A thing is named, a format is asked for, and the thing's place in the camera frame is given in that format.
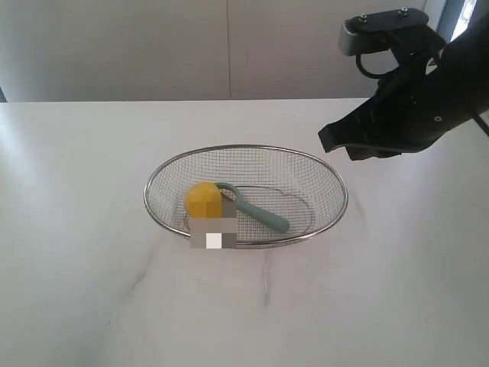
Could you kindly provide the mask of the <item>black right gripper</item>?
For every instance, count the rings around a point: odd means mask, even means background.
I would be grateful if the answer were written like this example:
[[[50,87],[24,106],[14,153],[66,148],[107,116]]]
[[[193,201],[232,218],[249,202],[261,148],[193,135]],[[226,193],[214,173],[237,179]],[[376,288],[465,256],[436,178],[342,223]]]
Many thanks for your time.
[[[451,49],[415,52],[369,99],[319,133],[326,153],[352,161],[421,151],[458,126],[458,58]]]

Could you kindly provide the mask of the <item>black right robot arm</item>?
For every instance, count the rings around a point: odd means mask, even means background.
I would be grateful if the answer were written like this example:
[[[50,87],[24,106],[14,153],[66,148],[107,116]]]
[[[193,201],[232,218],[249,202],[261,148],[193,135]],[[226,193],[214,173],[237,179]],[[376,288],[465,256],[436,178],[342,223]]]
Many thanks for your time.
[[[416,8],[343,22],[338,47],[377,81],[375,94],[319,131],[324,151],[353,161],[416,153],[488,110],[488,17],[450,42]]]

